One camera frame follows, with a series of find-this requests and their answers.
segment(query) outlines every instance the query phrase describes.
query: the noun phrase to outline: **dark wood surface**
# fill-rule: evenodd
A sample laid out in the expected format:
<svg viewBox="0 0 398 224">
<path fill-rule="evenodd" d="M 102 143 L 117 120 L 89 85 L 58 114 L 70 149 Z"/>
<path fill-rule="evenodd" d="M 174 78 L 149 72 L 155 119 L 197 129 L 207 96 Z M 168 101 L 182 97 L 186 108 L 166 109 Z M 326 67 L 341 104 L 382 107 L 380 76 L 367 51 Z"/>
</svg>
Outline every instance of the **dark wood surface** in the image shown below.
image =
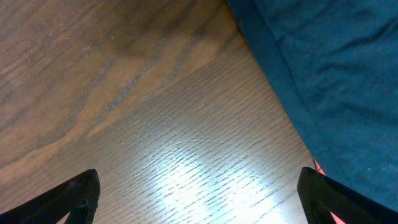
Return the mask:
<svg viewBox="0 0 398 224">
<path fill-rule="evenodd" d="M 223 1 L 0 11 L 0 213 L 94 168 L 95 223 L 305 223 L 312 159 Z"/>
</svg>

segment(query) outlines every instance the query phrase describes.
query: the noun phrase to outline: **teal fabric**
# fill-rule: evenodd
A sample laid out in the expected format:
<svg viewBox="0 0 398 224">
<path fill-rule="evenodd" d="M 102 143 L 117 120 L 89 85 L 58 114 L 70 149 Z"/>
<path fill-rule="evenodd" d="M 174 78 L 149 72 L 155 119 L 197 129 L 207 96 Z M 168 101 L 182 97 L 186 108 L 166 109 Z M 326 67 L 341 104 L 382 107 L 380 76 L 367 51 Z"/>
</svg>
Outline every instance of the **teal fabric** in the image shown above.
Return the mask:
<svg viewBox="0 0 398 224">
<path fill-rule="evenodd" d="M 398 210 L 398 3 L 227 2 L 326 174 Z"/>
</svg>

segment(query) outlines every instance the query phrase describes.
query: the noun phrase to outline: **black plastic object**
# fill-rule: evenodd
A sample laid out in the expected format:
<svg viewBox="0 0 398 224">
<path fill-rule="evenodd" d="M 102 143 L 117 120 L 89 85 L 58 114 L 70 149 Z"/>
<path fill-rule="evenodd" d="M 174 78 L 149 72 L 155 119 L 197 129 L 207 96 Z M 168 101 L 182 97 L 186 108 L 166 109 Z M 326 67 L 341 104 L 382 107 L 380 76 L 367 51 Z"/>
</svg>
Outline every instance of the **black plastic object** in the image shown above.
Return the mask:
<svg viewBox="0 0 398 224">
<path fill-rule="evenodd" d="M 346 224 L 398 223 L 397 212 L 309 167 L 303 167 L 297 190 L 309 224 L 336 223 L 330 212 Z"/>
<path fill-rule="evenodd" d="M 56 224 L 70 212 L 65 224 L 90 224 L 100 197 L 97 171 L 87 170 L 0 215 L 2 224 Z"/>
</svg>

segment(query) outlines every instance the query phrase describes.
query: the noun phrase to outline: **wood grain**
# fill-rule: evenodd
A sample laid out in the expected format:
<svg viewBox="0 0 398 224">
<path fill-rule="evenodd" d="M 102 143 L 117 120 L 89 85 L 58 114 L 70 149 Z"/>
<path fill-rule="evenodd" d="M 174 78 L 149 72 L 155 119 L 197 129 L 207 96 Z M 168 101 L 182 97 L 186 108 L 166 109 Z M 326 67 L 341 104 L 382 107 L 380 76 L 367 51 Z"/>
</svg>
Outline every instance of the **wood grain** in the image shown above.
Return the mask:
<svg viewBox="0 0 398 224">
<path fill-rule="evenodd" d="M 0 213 L 94 168 L 95 223 L 305 223 L 312 159 L 223 1 L 0 11 Z"/>
</svg>

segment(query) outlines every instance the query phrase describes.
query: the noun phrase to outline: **blue cloth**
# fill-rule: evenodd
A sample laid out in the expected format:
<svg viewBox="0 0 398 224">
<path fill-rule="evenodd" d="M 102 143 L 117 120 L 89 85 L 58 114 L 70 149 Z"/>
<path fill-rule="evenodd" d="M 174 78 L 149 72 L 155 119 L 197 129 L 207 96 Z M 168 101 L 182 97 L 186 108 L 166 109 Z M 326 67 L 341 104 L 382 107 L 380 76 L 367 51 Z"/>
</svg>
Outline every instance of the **blue cloth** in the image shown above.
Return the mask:
<svg viewBox="0 0 398 224">
<path fill-rule="evenodd" d="M 326 174 L 398 210 L 398 3 L 227 2 Z"/>
</svg>

